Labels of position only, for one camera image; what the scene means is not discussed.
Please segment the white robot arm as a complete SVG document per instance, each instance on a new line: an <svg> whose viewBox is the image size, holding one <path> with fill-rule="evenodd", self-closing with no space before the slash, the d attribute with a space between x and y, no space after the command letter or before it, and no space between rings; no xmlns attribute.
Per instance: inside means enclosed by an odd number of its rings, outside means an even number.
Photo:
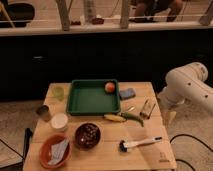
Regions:
<svg viewBox="0 0 213 171"><path fill-rule="evenodd" d="M207 78L208 70L200 62L174 68L166 74L166 86L157 95L166 127L176 116L174 108L185 100L200 105L213 115L213 87L205 84Z"/></svg>

